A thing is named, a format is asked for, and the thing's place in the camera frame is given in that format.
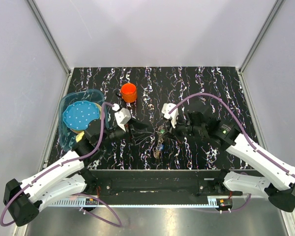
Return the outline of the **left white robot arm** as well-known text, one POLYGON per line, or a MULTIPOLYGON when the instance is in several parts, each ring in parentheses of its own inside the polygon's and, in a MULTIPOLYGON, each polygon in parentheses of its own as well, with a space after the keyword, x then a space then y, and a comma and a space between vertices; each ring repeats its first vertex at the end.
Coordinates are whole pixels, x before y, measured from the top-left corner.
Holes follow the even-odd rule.
POLYGON ((37 174, 17 181, 10 180, 4 191, 3 203, 13 223, 24 226, 45 207, 67 196, 96 193, 100 187, 97 178, 88 169, 101 145, 126 140, 139 144, 153 134, 153 128, 131 118, 123 127, 107 129, 103 120, 93 120, 76 136, 72 150, 37 174))

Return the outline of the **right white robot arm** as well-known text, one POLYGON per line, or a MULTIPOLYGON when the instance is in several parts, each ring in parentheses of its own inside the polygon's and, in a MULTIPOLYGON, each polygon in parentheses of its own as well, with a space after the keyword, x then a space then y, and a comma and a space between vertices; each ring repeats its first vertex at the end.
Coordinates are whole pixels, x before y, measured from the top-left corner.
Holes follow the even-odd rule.
POLYGON ((163 111, 165 137, 182 142, 200 138, 212 146, 236 156, 257 170, 261 177, 221 170, 208 184, 209 193, 224 195, 242 192, 260 196, 280 210, 295 209, 295 167, 263 149, 233 123, 221 121, 201 112, 179 115, 178 110, 163 111))

